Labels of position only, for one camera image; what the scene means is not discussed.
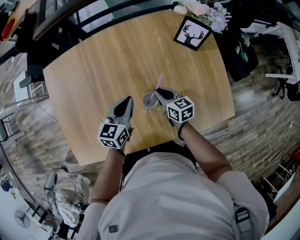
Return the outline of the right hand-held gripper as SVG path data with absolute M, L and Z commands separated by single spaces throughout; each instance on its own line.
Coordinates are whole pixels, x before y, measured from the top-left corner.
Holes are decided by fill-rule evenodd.
M 159 104 L 166 108 L 167 117 L 173 122 L 182 124 L 194 118 L 195 104 L 189 97 L 183 97 L 178 91 L 164 87 L 155 89 L 154 95 Z

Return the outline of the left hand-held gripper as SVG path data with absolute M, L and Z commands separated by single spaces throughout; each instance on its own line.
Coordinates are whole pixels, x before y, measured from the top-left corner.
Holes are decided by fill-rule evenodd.
M 134 101 L 131 96 L 123 97 L 112 105 L 107 117 L 113 121 L 105 119 L 105 122 L 101 122 L 97 135 L 97 139 L 104 147 L 120 150 L 126 143 L 130 137 L 133 106 Z

